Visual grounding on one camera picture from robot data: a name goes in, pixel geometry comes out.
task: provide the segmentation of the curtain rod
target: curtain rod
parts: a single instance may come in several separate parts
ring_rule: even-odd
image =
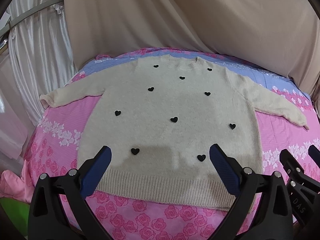
[[[19,22],[23,21],[24,19],[28,18],[29,16],[35,14],[38,11],[41,11],[42,9],[45,9],[51,5],[54,5],[54,4],[62,2],[62,1],[63,0],[49,0],[47,2],[41,3],[41,4],[31,8],[30,10],[24,12],[23,14],[19,15],[18,17],[16,17],[12,21],[9,21],[9,23],[0,30],[0,37],[2,37],[4,34],[6,34],[8,31],[10,31],[13,27],[15,27]]]

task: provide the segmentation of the sweater's left sleeve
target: sweater's left sleeve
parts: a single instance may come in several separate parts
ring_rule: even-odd
[[[262,87],[249,77],[239,75],[227,68],[225,68],[225,75],[234,89],[250,101],[256,111],[283,116],[289,122],[309,130],[305,115],[286,98]]]

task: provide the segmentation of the sweater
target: sweater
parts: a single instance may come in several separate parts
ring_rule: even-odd
[[[228,210],[234,197],[209,158],[217,143],[242,167],[262,172],[255,111],[309,129],[287,99],[200,57],[144,57],[41,95],[46,108],[100,96],[77,166],[103,145],[111,163],[97,189],[118,196]]]

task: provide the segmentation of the bed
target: bed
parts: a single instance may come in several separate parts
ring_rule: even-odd
[[[145,48],[116,58],[98,55],[87,63],[70,82],[84,78],[108,67],[136,60],[138,57],[161,56],[193,58],[201,56],[245,76],[295,104],[306,116],[310,130],[300,129],[282,117],[256,112],[262,144],[264,174],[279,170],[285,180],[286,173],[279,162],[280,151],[287,148],[298,160],[308,176],[320,181],[319,168],[308,156],[308,147],[320,148],[320,124],[309,95],[302,93],[285,77],[260,69],[249,62],[228,56],[193,52],[172,48]],[[36,184],[41,173],[60,176],[76,168],[77,150],[86,121],[98,102],[98,97],[86,97],[69,105],[48,108],[39,121],[28,144],[25,159],[28,161],[31,179]],[[66,197],[62,203],[71,224],[78,226]],[[257,197],[240,232],[246,231],[252,221]],[[207,239],[226,215],[226,211],[195,206],[152,203],[126,199],[95,191],[87,197],[87,203],[104,228],[114,239],[194,240]]]

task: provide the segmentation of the blue gripper pad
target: blue gripper pad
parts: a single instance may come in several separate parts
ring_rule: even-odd
[[[86,160],[79,168],[80,194],[83,199],[91,196],[111,162],[111,149],[103,146],[93,159]]]
[[[218,172],[227,191],[231,195],[238,197],[240,194],[240,174],[237,174],[237,172],[229,163],[229,161],[232,159],[236,163],[237,161],[234,158],[227,157],[218,144],[214,144],[210,147],[209,155],[210,160]]]
[[[308,154],[320,168],[320,151],[317,149],[317,147],[314,145],[310,145],[308,149]]]

